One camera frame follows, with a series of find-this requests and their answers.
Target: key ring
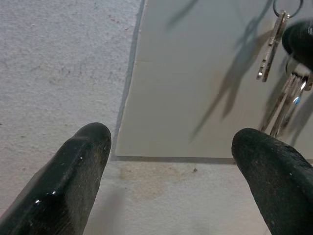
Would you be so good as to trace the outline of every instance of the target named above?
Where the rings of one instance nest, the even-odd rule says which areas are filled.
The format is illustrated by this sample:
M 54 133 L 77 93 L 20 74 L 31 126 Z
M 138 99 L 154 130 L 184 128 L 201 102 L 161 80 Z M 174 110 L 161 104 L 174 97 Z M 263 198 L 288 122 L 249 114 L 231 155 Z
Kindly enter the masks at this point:
M 279 17 L 279 12 L 280 11 L 277 11 L 277 4 L 276 4 L 277 0 L 274 0 L 273 2 L 273 10 L 274 10 L 274 13 L 277 17 Z M 289 19 L 294 17 L 296 14 L 298 14 L 298 12 L 300 11 L 300 9 L 302 8 L 302 5 L 303 5 L 303 0 L 300 0 L 300 4 L 299 4 L 299 7 L 298 9 L 292 14 L 289 16 Z

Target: silver key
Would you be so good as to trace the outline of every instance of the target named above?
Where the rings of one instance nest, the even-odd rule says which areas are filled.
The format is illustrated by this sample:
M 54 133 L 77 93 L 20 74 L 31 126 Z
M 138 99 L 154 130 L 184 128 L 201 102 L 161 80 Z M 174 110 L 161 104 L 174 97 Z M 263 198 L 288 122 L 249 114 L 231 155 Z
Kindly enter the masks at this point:
M 285 121 L 285 124 L 287 122 L 286 117 L 288 116 L 288 113 L 290 115 L 293 114 L 294 110 L 291 107 L 292 104 L 294 104 L 294 106 L 297 105 L 297 103 L 299 102 L 299 95 L 302 94 L 303 92 L 303 88 L 301 89 L 302 86 L 302 76 L 299 76 L 296 73 L 292 73 L 291 74 L 292 77 L 292 84 L 290 86 L 290 89 L 287 93 L 285 102 L 278 114 L 278 117 L 273 125 L 273 128 L 270 132 L 270 135 L 273 136 L 274 138 L 277 138 L 278 136 L 281 136 L 282 134 L 281 129 L 283 127 L 283 122 Z
M 313 72 L 310 73 L 308 82 L 304 88 L 305 91 L 309 92 L 312 89 L 313 86 Z
M 261 126 L 259 128 L 260 131 L 262 132 L 266 131 L 266 129 L 268 128 L 268 125 L 270 124 L 275 113 L 277 112 L 278 107 L 280 106 L 283 99 L 286 97 L 286 94 L 289 92 L 289 89 L 294 79 L 292 72 L 297 68 L 298 64 L 299 63 L 297 61 L 292 59 L 292 55 L 291 55 L 287 61 L 286 71 L 285 71 L 285 76 L 288 76 L 288 79 L 286 83 L 284 84 L 278 98 L 275 100 L 274 106 L 268 113 L 265 114 L 263 121 L 261 123 Z
M 264 58 L 261 62 L 261 65 L 257 74 L 258 80 L 262 78 L 262 81 L 266 82 L 268 79 L 268 74 L 269 74 L 271 64 L 273 62 L 275 53 L 277 51 L 279 42 L 285 31 L 287 19 L 289 17 L 290 15 L 287 14 L 286 11 L 281 11 L 279 14 L 279 17 L 277 18 L 277 21 L 274 25 L 274 28 L 268 40 L 268 48 L 266 49 Z

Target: concrete floor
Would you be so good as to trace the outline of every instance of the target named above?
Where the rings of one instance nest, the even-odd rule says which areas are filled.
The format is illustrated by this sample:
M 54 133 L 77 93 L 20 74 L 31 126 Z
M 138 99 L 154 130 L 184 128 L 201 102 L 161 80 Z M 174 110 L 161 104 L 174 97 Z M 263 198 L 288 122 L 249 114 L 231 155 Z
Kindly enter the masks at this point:
M 0 214 L 80 127 L 115 136 L 140 0 L 0 2 Z M 235 165 L 111 161 L 86 235 L 264 235 Z

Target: metal key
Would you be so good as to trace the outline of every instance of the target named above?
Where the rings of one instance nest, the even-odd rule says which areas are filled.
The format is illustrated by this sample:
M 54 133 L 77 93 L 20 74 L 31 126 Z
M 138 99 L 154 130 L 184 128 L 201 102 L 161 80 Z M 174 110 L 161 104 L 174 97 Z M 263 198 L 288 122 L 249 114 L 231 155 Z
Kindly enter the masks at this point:
M 283 136 L 293 113 L 300 102 L 304 91 L 309 91 L 313 85 L 313 20 L 296 23 L 286 29 L 282 36 L 282 44 L 290 59 L 287 63 L 286 81 L 275 105 L 261 124 L 260 130 L 265 131 L 285 98 L 270 135 L 279 138 Z
M 281 11 L 276 20 L 274 28 L 271 32 L 271 35 L 268 40 L 268 48 L 266 49 L 264 58 L 261 62 L 261 65 L 257 74 L 257 79 L 262 78 L 263 82 L 266 82 L 268 79 L 270 67 L 272 65 L 275 53 L 277 51 L 277 47 L 284 33 L 287 19 L 289 17 L 290 16 L 289 14 L 286 13 L 286 11 Z

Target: white panel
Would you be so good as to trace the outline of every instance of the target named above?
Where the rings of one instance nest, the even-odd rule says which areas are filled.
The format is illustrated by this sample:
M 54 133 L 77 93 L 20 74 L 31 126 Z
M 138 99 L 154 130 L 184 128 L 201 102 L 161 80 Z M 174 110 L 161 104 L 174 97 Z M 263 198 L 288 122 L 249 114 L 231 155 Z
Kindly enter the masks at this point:
M 289 24 L 311 15 L 305 4 Z M 271 1 L 148 0 L 116 154 L 230 158 L 235 133 L 260 125 L 284 66 L 280 45 L 268 82 L 256 80 L 275 20 Z M 311 123 L 296 144 L 306 156 Z

